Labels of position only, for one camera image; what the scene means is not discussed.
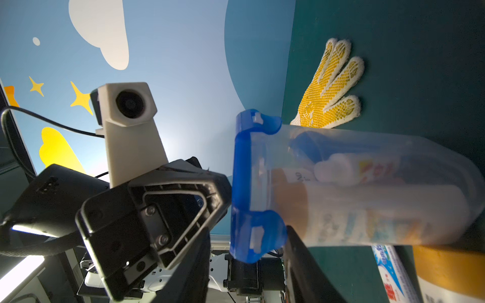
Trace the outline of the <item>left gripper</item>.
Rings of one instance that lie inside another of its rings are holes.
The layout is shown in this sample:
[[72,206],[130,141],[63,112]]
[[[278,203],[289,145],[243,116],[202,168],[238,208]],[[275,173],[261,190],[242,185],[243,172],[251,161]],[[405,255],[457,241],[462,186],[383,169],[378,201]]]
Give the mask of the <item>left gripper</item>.
[[[1,255],[54,256],[84,242],[108,296],[122,301],[156,268],[174,274],[200,231],[211,231],[225,216],[232,196],[225,175],[185,160],[109,188],[101,179],[50,165],[4,217]],[[13,247],[14,227],[53,240]]]

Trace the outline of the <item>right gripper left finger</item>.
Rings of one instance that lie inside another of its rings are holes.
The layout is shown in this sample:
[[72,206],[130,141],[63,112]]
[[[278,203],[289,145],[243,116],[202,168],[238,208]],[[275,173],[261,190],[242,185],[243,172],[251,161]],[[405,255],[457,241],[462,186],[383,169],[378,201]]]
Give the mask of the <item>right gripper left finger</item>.
[[205,302],[210,267],[210,231],[204,228],[196,236],[183,261],[158,291],[153,302]]

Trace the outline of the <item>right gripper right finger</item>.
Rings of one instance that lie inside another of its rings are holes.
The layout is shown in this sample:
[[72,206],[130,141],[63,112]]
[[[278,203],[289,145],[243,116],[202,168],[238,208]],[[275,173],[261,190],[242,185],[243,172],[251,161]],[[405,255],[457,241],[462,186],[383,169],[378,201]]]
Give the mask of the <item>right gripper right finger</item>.
[[287,302],[345,302],[296,231],[286,227],[284,269]]

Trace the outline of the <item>blue-lid toiletry cup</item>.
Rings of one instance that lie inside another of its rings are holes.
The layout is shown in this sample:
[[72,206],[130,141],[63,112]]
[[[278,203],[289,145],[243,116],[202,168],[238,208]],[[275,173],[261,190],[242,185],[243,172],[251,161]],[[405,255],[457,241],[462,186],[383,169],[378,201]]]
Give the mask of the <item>blue-lid toiletry cup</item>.
[[284,125],[265,144],[271,209],[303,243],[436,245],[484,210],[484,177],[420,136]]

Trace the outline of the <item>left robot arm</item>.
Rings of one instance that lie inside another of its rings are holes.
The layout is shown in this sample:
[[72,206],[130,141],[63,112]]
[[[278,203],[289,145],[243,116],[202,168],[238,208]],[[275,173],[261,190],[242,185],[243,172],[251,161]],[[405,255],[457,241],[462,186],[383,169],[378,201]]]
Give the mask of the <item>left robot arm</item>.
[[212,256],[210,230],[231,185],[196,158],[124,162],[109,182],[53,164],[34,178],[1,223],[1,254],[52,256],[77,246],[114,301],[152,291],[159,302],[203,302],[208,289],[260,295],[282,290],[282,265]]

